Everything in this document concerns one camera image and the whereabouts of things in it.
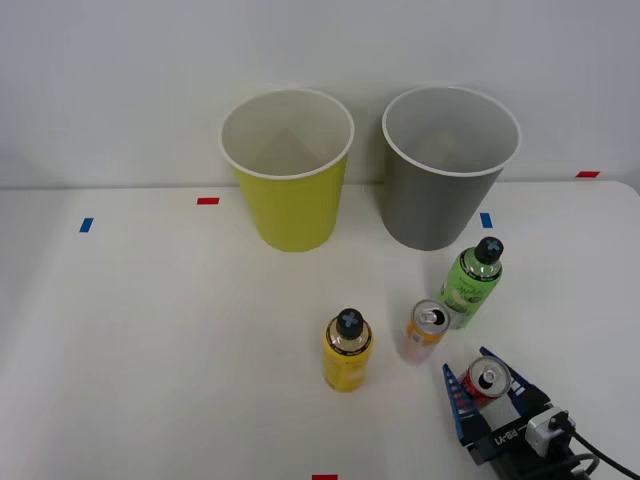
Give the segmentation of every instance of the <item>red can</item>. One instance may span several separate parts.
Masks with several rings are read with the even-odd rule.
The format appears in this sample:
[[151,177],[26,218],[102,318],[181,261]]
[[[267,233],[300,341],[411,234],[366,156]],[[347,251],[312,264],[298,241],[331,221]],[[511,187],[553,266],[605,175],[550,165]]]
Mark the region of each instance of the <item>red can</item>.
[[484,408],[509,391],[509,368],[495,357],[477,358],[458,379],[478,408]]

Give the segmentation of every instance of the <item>gray cup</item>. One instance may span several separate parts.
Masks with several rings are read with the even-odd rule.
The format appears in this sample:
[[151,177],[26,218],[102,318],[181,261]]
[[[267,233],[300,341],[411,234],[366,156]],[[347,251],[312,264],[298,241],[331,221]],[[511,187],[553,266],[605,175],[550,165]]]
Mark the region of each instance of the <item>gray cup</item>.
[[421,87],[382,117],[388,151],[382,220],[400,243],[437,250],[455,241],[520,145],[498,101],[459,87]]

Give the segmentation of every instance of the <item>yellow cup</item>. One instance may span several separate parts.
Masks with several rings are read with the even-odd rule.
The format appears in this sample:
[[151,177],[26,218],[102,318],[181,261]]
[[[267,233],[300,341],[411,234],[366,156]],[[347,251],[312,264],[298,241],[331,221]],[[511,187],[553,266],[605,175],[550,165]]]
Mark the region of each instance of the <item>yellow cup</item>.
[[304,252],[331,236],[353,134],[344,105],[313,90],[258,95],[227,116],[220,148],[265,242]]

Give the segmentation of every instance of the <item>paper cup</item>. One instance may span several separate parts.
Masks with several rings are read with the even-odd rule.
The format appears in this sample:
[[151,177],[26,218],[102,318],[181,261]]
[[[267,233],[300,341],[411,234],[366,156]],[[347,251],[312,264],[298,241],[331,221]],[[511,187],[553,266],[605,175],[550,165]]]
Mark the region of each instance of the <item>paper cup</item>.
[[520,145],[498,101],[458,87],[396,97],[382,117],[388,144],[382,220],[400,243],[437,250],[455,241]]
[[227,116],[220,148],[266,243],[304,252],[331,236],[353,134],[344,105],[313,90],[258,95]]

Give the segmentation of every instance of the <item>yellow spray can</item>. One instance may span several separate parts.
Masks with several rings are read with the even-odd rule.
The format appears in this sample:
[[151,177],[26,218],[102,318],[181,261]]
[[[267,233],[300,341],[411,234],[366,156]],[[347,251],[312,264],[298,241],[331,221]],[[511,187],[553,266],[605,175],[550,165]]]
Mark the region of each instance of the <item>yellow spray can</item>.
[[324,339],[324,378],[338,392],[351,392],[364,382],[373,333],[360,312],[347,308],[329,322]]

